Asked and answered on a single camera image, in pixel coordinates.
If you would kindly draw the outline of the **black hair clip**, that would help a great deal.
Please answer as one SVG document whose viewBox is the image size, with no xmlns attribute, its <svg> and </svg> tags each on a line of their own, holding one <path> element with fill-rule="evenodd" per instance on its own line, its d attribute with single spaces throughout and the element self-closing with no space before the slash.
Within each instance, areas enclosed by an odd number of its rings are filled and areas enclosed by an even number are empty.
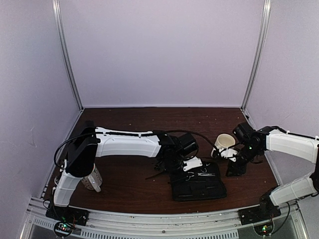
<svg viewBox="0 0 319 239">
<path fill-rule="evenodd" d="M 198 177 L 215 177 L 216 174 L 214 173 L 208 173 L 208 172 L 201 172 L 197 174 Z"/>
<path fill-rule="evenodd" d="M 150 179 L 154 179 L 154 178 L 156 178 L 156 177 L 158 177 L 158 176 L 160 176 L 160 175 L 167 175 L 168 174 L 168 172 L 166 171 L 166 170 L 163 170 L 163 171 L 161 171 L 161 172 L 159 172 L 159 173 L 157 173 L 157 174 L 155 174 L 155 175 L 152 175 L 152 176 L 150 176 L 150 177 L 147 177 L 147 178 L 145 178 L 146 180 L 150 180 Z"/>
</svg>

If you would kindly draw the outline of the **right round circuit board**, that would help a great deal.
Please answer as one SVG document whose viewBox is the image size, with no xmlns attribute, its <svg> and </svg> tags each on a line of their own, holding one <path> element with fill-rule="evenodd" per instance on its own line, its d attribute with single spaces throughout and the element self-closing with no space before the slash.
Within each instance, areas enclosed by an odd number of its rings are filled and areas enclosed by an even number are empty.
<svg viewBox="0 0 319 239">
<path fill-rule="evenodd" d="M 272 222 L 267 222 L 264 224 L 258 224 L 254 226 L 254 231 L 257 235 L 266 237 L 272 233 L 274 230 L 274 224 Z"/>
</svg>

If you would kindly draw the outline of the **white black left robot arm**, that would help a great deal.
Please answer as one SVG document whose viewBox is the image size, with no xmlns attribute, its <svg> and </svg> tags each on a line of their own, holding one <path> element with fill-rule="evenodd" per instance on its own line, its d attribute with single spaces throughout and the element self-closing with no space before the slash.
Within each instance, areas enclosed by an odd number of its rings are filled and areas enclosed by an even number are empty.
<svg viewBox="0 0 319 239">
<path fill-rule="evenodd" d="M 185 156 L 182 137 L 161 130 L 131 132 L 96 127 L 93 121 L 85 122 L 80 133 L 64 142 L 67 157 L 56 165 L 61 177 L 53 193 L 53 214 L 61 221 L 72 216 L 68 207 L 71 196 L 82 178 L 89 176 L 95 159 L 105 156 L 144 156 L 164 162 L 169 172 L 179 172 Z"/>
</svg>

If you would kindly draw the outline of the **aluminium corner post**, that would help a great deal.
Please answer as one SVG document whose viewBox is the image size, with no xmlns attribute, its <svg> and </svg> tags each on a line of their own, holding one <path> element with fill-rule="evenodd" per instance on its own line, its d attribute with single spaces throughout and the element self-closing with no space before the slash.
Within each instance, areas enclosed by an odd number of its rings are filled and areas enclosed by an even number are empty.
<svg viewBox="0 0 319 239">
<path fill-rule="evenodd" d="M 257 77 L 258 68 L 259 68 L 259 65 L 261 62 L 262 52 L 263 52 L 263 48 L 264 48 L 264 45 L 266 42 L 268 28 L 269 28 L 269 22 L 270 22 L 270 16 L 271 16 L 271 6 L 272 6 L 271 0 L 264 0 L 255 56 L 254 56 L 253 65 L 252 65 L 252 69 L 251 69 L 250 76 L 249 76 L 248 85 L 247 85 L 244 99 L 243 99 L 243 102 L 241 105 L 242 111 L 246 111 L 246 109 L 247 109 L 249 99 L 250 99 L 250 96 L 252 94 L 253 86 L 254 86 L 254 83 L 255 83 L 255 80 Z"/>
<path fill-rule="evenodd" d="M 77 85 L 75 82 L 74 73 L 73 73 L 71 61 L 70 61 L 70 56 L 69 56 L 69 52 L 67 49 L 67 42 L 66 42 L 65 33 L 64 33 L 63 20 L 62 20 L 61 8 L 60 8 L 60 1 L 53 0 L 52 6 L 53 6 L 53 13 L 54 13 L 54 18 L 55 18 L 55 22 L 56 22 L 56 26 L 57 26 L 58 35 L 59 35 L 60 46 L 61 46 L 62 56 L 63 56 L 63 62 L 65 65 L 68 81 L 70 83 L 71 91 L 72 91 L 72 94 L 75 98 L 77 108 L 79 111 L 83 111 L 84 107 L 82 105 L 79 91 L 78 91 L 78 88 L 77 88 Z"/>
</svg>

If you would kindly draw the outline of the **aluminium front rail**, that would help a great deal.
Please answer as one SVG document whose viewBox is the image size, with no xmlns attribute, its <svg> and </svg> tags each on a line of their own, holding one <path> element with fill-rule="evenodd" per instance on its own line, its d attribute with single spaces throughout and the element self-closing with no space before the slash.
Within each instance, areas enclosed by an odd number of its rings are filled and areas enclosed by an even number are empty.
<svg viewBox="0 0 319 239">
<path fill-rule="evenodd" d="M 43 199 L 31 198 L 27 206 L 18 239 L 60 239 L 53 228 L 58 220 L 46 217 Z M 309 234 L 297 203 L 281 206 L 281 215 L 272 221 L 243 225 L 239 209 L 208 213 L 130 214 L 87 210 L 85 226 L 66 239 L 309 239 Z M 267 222 L 274 223 L 275 234 L 260 236 L 255 229 Z"/>
</svg>

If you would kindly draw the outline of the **patterned mug orange inside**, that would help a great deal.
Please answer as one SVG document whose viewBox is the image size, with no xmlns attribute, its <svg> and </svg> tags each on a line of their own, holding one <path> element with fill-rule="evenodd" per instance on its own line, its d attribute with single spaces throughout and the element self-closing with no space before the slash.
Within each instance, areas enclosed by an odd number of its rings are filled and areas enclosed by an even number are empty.
<svg viewBox="0 0 319 239">
<path fill-rule="evenodd" d="M 81 182 L 86 189 L 94 190 L 97 193 L 101 192 L 103 179 L 96 165 L 88 176 L 82 178 Z"/>
</svg>

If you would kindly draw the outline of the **aluminium left corner post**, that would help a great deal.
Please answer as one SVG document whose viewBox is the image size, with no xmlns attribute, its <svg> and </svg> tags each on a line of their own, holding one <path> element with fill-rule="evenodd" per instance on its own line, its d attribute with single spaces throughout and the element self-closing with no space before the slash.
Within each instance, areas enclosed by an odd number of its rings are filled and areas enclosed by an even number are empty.
<svg viewBox="0 0 319 239">
<path fill-rule="evenodd" d="M 65 65 L 68 81 L 70 83 L 71 91 L 72 91 L 72 94 L 75 98 L 77 108 L 79 111 L 83 111 L 84 107 L 82 105 L 79 91 L 78 91 L 78 88 L 77 88 L 77 85 L 75 82 L 74 73 L 73 73 L 71 61 L 70 61 L 70 56 L 69 56 L 69 52 L 67 49 L 67 42 L 66 42 L 65 33 L 64 33 L 63 20 L 62 20 L 61 8 L 60 8 L 60 1 L 53 0 L 52 6 L 53 6 L 53 13 L 54 13 L 54 18 L 55 18 L 55 22 L 56 22 L 56 26 L 57 26 L 58 35 L 59 35 L 60 46 L 61 46 L 62 56 L 63 56 L 63 62 Z"/>
</svg>

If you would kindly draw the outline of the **round circuit board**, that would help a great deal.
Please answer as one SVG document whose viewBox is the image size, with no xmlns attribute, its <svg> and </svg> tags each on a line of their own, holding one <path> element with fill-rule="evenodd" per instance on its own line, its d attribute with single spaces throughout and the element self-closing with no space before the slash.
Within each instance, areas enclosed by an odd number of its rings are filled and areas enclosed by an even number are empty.
<svg viewBox="0 0 319 239">
<path fill-rule="evenodd" d="M 68 237 L 72 234 L 73 229 L 69 224 L 57 222 L 53 227 L 53 231 L 58 237 Z"/>
<path fill-rule="evenodd" d="M 266 237 L 272 233 L 274 230 L 274 224 L 272 222 L 267 222 L 264 224 L 258 224 L 254 226 L 254 231 L 257 235 Z"/>
</svg>

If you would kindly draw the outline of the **cream white mug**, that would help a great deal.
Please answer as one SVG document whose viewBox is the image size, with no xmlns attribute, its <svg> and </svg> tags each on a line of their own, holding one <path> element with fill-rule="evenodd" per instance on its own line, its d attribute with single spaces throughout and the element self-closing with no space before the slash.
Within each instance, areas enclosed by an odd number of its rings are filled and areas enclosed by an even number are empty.
<svg viewBox="0 0 319 239">
<path fill-rule="evenodd" d="M 229 134 L 222 133 L 220 134 L 216 141 L 215 141 L 215 147 L 212 149 L 211 157 L 217 157 L 219 154 L 220 148 L 231 148 L 231 146 L 235 145 L 235 138 Z"/>
</svg>

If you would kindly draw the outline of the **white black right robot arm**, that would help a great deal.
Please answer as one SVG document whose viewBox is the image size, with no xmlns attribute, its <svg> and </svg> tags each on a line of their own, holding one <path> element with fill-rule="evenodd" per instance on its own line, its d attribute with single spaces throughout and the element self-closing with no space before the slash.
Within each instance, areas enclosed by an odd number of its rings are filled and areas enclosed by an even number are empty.
<svg viewBox="0 0 319 239">
<path fill-rule="evenodd" d="M 283 156 L 285 160 L 305 161 L 306 168 L 295 170 L 296 178 L 277 186 L 260 198 L 256 208 L 259 219 L 267 219 L 278 206 L 294 200 L 319 194 L 319 138 L 292 133 L 279 126 L 265 126 L 253 129 L 248 123 L 240 123 L 233 134 L 242 148 L 229 159 L 226 176 L 242 176 L 255 157 L 264 153 Z"/>
</svg>

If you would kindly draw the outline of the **aluminium right corner post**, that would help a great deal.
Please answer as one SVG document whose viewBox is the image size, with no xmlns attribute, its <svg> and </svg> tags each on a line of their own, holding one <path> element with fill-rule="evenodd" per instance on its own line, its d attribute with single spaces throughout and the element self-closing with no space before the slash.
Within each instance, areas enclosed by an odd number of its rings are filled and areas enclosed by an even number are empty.
<svg viewBox="0 0 319 239">
<path fill-rule="evenodd" d="M 249 76 L 248 85 L 247 85 L 244 99 L 243 99 L 243 102 L 241 105 L 242 111 L 246 111 L 246 109 L 247 109 L 249 99 L 250 99 L 250 96 L 252 94 L 253 86 L 254 86 L 254 83 L 255 83 L 255 80 L 257 77 L 258 68 L 259 68 L 259 65 L 261 62 L 262 52 L 263 52 L 263 48 L 264 48 L 264 45 L 266 42 L 268 28 L 269 28 L 269 22 L 270 22 L 270 16 L 271 16 L 271 6 L 272 6 L 271 0 L 264 0 L 255 56 L 254 56 L 253 65 L 252 65 L 252 69 L 251 69 L 250 76 Z"/>
</svg>

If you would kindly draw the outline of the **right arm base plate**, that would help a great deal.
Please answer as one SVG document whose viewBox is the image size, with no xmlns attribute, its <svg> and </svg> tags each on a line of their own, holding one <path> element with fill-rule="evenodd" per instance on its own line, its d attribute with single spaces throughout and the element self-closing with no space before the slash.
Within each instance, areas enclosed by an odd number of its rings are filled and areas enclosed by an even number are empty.
<svg viewBox="0 0 319 239">
<path fill-rule="evenodd" d="M 238 211 L 238 215 L 241 221 L 241 225 L 254 224 L 271 218 L 278 217 L 281 215 L 279 208 L 274 208 L 269 212 L 264 212 L 259 206 L 241 209 Z"/>
</svg>

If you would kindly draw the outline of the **left round circuit board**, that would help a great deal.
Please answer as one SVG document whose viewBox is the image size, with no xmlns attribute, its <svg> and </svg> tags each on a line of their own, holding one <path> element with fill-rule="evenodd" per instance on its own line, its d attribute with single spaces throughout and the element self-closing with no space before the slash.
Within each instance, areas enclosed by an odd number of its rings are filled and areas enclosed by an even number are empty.
<svg viewBox="0 0 319 239">
<path fill-rule="evenodd" d="M 58 237 L 68 237 L 72 234 L 73 229 L 69 224 L 57 222 L 53 227 L 53 231 Z"/>
</svg>

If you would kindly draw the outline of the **black zip tool case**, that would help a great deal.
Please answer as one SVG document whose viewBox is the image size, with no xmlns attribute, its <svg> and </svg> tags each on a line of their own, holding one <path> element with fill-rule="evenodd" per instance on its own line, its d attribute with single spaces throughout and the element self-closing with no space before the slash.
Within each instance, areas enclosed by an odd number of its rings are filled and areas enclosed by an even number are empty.
<svg viewBox="0 0 319 239">
<path fill-rule="evenodd" d="M 188 172 L 194 172 L 195 176 L 186 181 Z M 197 174 L 208 172 L 216 174 L 215 177 L 198 177 Z M 193 168 L 187 172 L 169 177 L 172 198 L 175 201 L 201 201 L 222 199 L 227 196 L 227 190 L 221 180 L 219 166 L 215 162 L 204 162 L 201 167 Z"/>
</svg>

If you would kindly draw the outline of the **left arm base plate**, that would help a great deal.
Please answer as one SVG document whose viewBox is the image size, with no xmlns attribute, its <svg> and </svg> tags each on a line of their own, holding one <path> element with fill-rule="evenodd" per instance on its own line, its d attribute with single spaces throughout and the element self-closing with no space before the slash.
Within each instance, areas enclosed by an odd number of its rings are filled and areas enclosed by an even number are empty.
<svg viewBox="0 0 319 239">
<path fill-rule="evenodd" d="M 86 226 L 89 217 L 89 211 L 84 209 L 73 208 L 70 206 L 56 206 L 53 203 L 53 197 L 51 196 L 49 199 L 48 209 L 46 210 L 45 215 L 48 218 L 62 221 L 71 226 Z"/>
</svg>

